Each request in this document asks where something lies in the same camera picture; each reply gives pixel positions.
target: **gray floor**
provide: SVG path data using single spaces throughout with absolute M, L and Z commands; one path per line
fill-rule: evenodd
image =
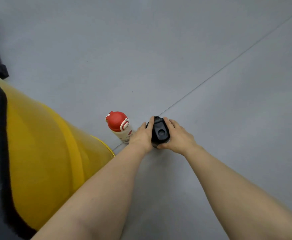
M 292 0 L 0 0 L 0 53 L 11 85 L 116 152 L 111 110 L 174 118 L 292 209 Z M 226 238 L 187 162 L 152 151 L 123 239 Z

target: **black water bottle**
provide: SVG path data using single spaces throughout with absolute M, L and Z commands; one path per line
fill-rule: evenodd
M 155 116 L 154 127 L 151 136 L 151 143 L 153 147 L 157 148 L 159 144 L 166 143 L 170 139 L 168 127 L 163 118 Z

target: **red lid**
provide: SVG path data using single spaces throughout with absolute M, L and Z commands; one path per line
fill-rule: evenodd
M 115 132 L 121 132 L 129 125 L 127 116 L 122 112 L 111 111 L 106 117 L 106 122 L 108 127 Z

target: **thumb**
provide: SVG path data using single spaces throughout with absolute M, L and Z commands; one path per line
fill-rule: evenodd
M 157 149 L 168 149 L 168 143 L 159 144 Z

